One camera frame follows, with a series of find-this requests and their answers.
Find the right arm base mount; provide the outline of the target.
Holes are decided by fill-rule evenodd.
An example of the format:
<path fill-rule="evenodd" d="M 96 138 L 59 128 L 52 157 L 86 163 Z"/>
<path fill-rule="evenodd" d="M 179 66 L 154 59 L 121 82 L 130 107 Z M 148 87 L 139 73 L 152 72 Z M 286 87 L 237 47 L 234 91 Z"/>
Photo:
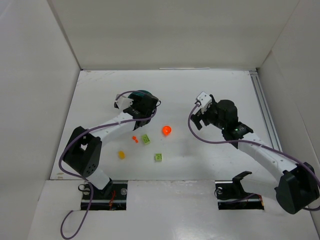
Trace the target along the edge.
<path fill-rule="evenodd" d="M 217 198 L 219 210 L 264 210 L 263 199 L 260 195 L 246 192 L 241 180 L 251 175 L 250 171 L 243 171 L 232 180 L 216 180 L 214 195 Z"/>

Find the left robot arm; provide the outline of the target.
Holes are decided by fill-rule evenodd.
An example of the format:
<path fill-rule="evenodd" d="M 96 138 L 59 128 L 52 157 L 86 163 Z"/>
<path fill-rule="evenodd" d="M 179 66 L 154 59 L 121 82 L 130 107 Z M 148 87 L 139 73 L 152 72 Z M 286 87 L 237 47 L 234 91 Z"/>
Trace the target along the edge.
<path fill-rule="evenodd" d="M 88 181 L 94 191 L 108 196 L 113 181 L 99 167 L 102 148 L 123 134 L 147 125 L 161 101 L 146 90 L 131 90 L 116 96 L 113 106 L 119 115 L 92 128 L 75 128 L 59 159 L 59 168 Z"/>

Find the orange round lego piece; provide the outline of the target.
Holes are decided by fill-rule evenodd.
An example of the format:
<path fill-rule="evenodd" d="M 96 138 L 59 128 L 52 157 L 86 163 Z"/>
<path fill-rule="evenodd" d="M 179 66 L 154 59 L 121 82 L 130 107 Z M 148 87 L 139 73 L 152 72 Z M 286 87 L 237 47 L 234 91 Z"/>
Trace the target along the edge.
<path fill-rule="evenodd" d="M 163 128 L 162 128 L 162 133 L 165 137 L 169 136 L 172 132 L 172 128 L 169 126 L 169 125 L 165 125 Z"/>

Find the small yellow lego brick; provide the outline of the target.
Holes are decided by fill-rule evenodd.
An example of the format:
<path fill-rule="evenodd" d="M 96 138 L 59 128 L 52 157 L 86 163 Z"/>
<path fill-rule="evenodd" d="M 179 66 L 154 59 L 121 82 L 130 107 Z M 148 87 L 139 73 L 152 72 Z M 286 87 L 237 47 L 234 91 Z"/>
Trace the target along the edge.
<path fill-rule="evenodd" d="M 117 154 L 118 154 L 119 159 L 121 159 L 121 160 L 126 158 L 126 155 L 123 151 L 119 151 Z"/>

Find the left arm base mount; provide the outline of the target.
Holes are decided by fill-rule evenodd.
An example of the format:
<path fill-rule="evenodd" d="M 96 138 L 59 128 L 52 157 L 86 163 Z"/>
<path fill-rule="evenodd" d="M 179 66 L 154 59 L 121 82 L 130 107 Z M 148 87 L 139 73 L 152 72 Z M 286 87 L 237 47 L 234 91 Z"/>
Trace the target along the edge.
<path fill-rule="evenodd" d="M 125 211 L 127 209 L 128 181 L 116 180 L 113 182 L 110 193 L 104 196 L 96 187 L 93 187 L 91 211 Z M 86 210 L 90 201 L 90 187 L 86 184 L 78 185 L 82 193 L 80 209 Z"/>

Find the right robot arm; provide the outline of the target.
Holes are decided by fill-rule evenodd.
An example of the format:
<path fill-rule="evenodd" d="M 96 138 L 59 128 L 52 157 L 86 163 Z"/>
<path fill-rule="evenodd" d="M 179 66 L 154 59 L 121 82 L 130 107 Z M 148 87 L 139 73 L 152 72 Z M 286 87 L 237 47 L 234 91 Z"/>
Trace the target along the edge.
<path fill-rule="evenodd" d="M 195 101 L 187 120 L 198 130 L 203 126 L 215 126 L 221 131 L 222 141 L 210 141 L 192 135 L 206 144 L 230 144 L 266 169 L 274 178 L 272 185 L 258 181 L 242 182 L 251 171 L 243 171 L 231 180 L 218 180 L 215 194 L 223 204 L 235 205 L 254 196 L 266 196 L 274 199 L 289 214 L 301 210 L 319 211 L 319 207 L 309 205 L 320 197 L 320 180 L 312 165 L 301 162 L 293 156 L 266 145 L 253 129 L 239 121 L 238 109 L 231 100 L 215 101 L 213 95 L 201 92 Z"/>

